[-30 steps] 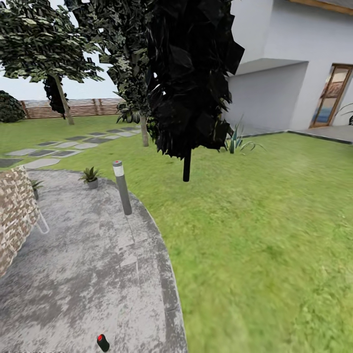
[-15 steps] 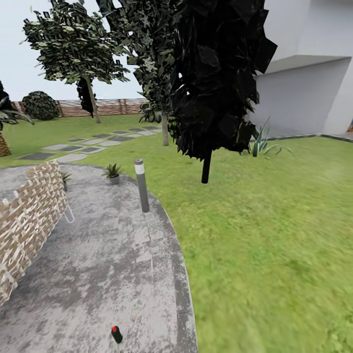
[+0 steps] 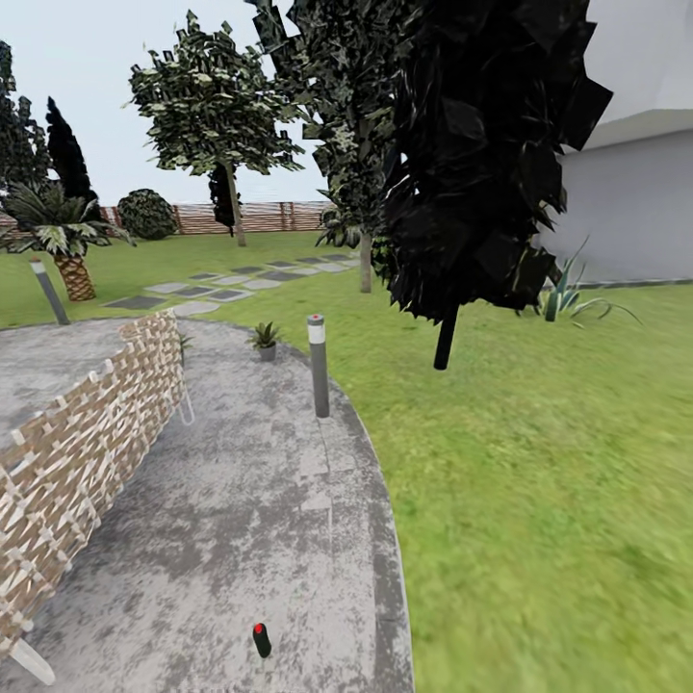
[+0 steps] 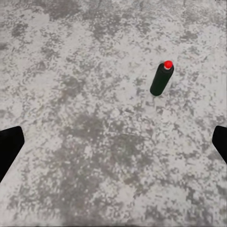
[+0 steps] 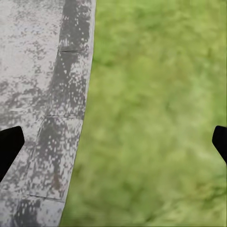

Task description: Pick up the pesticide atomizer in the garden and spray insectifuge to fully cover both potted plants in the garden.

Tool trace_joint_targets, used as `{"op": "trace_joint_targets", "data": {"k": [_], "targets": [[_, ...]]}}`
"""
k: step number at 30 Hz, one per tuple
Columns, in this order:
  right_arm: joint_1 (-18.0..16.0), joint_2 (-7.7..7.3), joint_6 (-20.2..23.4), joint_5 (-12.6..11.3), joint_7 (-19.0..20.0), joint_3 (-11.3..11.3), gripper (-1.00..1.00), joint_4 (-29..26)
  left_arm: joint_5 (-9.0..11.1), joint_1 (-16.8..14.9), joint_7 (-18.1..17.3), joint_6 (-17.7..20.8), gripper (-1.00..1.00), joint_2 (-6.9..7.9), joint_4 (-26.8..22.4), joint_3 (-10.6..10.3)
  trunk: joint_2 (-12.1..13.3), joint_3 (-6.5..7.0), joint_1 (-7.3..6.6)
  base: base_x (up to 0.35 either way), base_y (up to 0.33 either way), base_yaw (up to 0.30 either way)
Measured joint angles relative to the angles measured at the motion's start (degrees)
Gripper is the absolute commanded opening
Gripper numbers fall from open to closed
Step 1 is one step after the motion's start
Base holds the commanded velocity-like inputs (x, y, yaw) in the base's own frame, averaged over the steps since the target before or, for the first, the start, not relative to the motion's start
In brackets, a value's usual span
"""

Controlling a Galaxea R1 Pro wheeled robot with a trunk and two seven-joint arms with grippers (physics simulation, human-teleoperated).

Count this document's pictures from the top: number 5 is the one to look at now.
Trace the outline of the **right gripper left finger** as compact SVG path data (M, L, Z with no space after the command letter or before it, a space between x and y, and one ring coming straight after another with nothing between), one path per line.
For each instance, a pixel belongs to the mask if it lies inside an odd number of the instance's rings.
M25 143L20 126L0 131L0 183Z

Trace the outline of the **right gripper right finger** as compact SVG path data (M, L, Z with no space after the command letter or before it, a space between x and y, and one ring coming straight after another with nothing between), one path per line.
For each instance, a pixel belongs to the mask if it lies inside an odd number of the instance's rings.
M216 126L212 143L227 163L227 127Z

